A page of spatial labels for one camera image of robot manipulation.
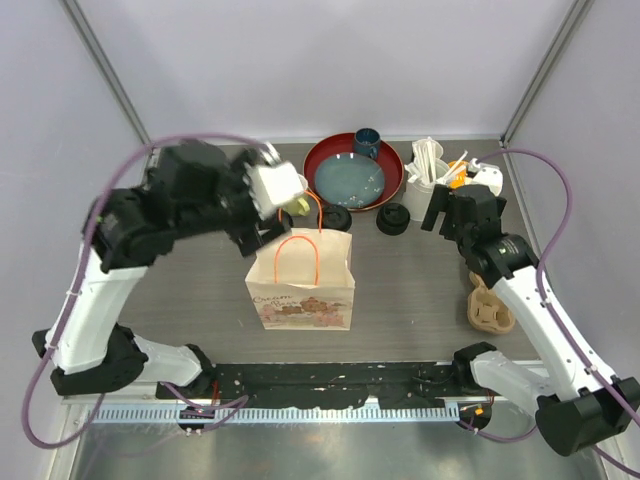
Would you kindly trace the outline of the cardboard cup carrier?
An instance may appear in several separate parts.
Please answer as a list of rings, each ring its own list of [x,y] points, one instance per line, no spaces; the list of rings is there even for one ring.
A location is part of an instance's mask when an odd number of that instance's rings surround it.
[[[470,272],[469,279],[474,286],[467,298],[467,318],[470,325],[476,330],[494,335],[511,332],[516,320],[504,302],[476,273]]]

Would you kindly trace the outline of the black lid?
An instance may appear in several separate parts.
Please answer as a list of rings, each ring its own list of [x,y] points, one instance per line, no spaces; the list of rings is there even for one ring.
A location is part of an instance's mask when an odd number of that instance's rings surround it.
[[[352,215],[343,206],[327,205],[318,214],[318,221],[321,229],[348,232],[352,226]]]

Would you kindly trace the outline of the brown paper takeout bag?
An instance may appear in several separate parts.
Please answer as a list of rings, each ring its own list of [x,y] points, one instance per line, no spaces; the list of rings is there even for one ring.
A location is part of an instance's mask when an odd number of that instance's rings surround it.
[[[245,284],[266,330],[348,331],[355,280],[352,235],[323,225],[293,228],[260,249]]]

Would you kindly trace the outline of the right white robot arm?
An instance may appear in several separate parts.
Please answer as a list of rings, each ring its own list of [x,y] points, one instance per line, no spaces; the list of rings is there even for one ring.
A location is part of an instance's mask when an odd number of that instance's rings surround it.
[[[465,395],[488,389],[507,398],[534,418],[557,454],[570,456],[627,429],[639,407],[639,383],[620,378],[578,332],[528,241],[503,232],[505,206],[484,185],[436,185],[421,227],[430,231],[444,218],[440,235],[513,314],[547,374],[480,342],[455,352],[451,380]]]

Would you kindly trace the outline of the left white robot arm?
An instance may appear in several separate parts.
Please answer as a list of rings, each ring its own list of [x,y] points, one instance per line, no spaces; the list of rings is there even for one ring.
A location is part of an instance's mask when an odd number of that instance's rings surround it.
[[[196,345],[152,342],[119,324],[137,283],[183,239],[223,232],[250,256],[287,232],[277,212],[303,192],[296,168],[273,148],[228,157],[219,147],[183,139],[159,148],[136,186],[112,187],[91,205],[76,274],[48,330],[33,334],[54,365],[62,396],[106,394],[134,382],[154,383],[200,399],[215,370]]]

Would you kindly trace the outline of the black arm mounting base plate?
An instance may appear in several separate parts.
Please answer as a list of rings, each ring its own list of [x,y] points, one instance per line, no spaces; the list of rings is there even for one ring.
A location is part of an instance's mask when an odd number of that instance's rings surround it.
[[[496,396],[465,383],[456,366],[435,362],[219,364],[204,391],[189,399],[243,395],[249,408],[358,409],[370,397],[383,409],[440,407],[449,397]]]

